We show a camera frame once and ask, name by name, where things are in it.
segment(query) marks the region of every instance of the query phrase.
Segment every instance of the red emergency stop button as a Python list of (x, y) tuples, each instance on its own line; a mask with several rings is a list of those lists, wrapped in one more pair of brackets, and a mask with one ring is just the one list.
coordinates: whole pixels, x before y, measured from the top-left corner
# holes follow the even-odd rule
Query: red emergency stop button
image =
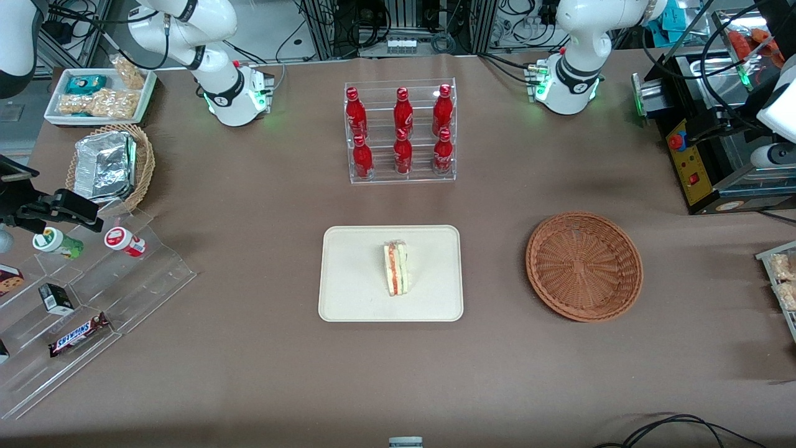
[(685, 150), (685, 139), (682, 134), (675, 134), (669, 139), (669, 149), (672, 151)]

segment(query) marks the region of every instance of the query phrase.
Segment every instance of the snickers bar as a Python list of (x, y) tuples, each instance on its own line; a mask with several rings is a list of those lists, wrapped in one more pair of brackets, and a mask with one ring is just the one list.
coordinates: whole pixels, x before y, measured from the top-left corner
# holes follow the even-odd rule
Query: snickers bar
[(60, 338), (55, 344), (50, 344), (50, 358), (54, 358), (55, 356), (65, 352), (68, 348), (78, 345), (94, 332), (109, 324), (110, 322), (105, 317), (104, 312), (101, 312), (98, 316), (94, 316), (90, 321), (82, 324), (80, 327), (72, 330), (72, 332), (70, 332), (68, 335)]

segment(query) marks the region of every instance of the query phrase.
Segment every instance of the wicker basket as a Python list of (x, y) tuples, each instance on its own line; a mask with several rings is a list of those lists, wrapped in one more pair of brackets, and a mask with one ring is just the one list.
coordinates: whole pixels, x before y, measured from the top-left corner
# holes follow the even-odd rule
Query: wicker basket
[[(146, 195), (149, 190), (149, 184), (152, 180), (152, 172), (154, 171), (154, 152), (152, 151), (152, 144), (146, 137), (144, 131), (134, 124), (109, 124), (103, 126), (91, 135), (101, 134), (109, 131), (127, 131), (133, 136), (135, 140), (135, 190), (133, 193), (124, 200), (124, 206), (128, 210), (133, 210)], [(77, 166), (77, 152), (72, 156), (72, 163), (69, 165), (69, 173), (66, 175), (66, 187), (71, 190), (75, 186), (75, 167)], [(102, 210), (100, 217), (111, 216), (117, 210)]]
[(569, 212), (531, 235), (525, 269), (539, 298), (580, 322), (614, 319), (635, 303), (644, 277), (636, 246), (613, 222)]

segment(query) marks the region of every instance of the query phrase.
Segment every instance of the coca-cola bottle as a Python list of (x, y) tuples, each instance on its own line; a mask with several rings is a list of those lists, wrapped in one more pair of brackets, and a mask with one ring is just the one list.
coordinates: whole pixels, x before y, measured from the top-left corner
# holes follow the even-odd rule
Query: coca-cola bottle
[(453, 101), (451, 101), (451, 85), (442, 84), (439, 86), (439, 97), (434, 104), (434, 121), (431, 124), (431, 132), (439, 137), (439, 129), (451, 126), (453, 116)]
[(353, 137), (353, 165), (359, 179), (370, 180), (376, 174), (373, 169), (373, 153), (365, 144), (365, 136), (362, 134)]
[(412, 134), (412, 105), (409, 104), (409, 91), (405, 87), (399, 87), (396, 93), (398, 101), (393, 110), (396, 121), (396, 129), (405, 129), (408, 136)]
[(453, 144), (451, 143), (451, 130), (439, 130), (439, 141), (434, 145), (434, 161), (431, 169), (437, 175), (446, 175), (451, 171), (451, 157), (453, 157)]
[(368, 117), (365, 115), (365, 105), (359, 100), (359, 92), (356, 87), (349, 87), (345, 90), (345, 116), (348, 118), (351, 132), (368, 136)]
[(407, 175), (412, 170), (412, 144), (406, 129), (396, 129), (396, 142), (392, 145), (396, 155), (396, 171)]

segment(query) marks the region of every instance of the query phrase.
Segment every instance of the brown tablecloth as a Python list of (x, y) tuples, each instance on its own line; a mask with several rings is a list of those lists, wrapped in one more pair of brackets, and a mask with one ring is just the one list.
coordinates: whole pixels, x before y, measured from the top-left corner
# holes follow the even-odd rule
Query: brown tablecloth
[[(348, 448), (417, 434), (429, 448), (593, 446), (649, 414), (691, 412), (793, 446), (794, 341), (754, 254), (796, 233), (759, 214), (686, 215), (666, 148), (634, 116), (630, 74), (649, 67), (615, 52), (588, 108), (557, 116), (476, 57), (296, 65), (273, 113), (242, 128), (208, 113), (189, 73), (160, 73), (141, 208), (200, 274), (22, 419), (0, 422), (0, 442)], [(343, 84), (428, 77), (456, 77), (459, 179), (349, 185)], [(86, 134), (44, 125), (38, 187), (63, 184)], [(620, 225), (644, 261), (637, 304), (605, 324), (557, 316), (525, 276), (534, 226), (578, 209)], [(318, 317), (324, 231), (384, 224), (459, 229), (461, 320)], [(9, 262), (29, 238), (15, 234)], [(711, 440), (659, 431), (668, 446)]]

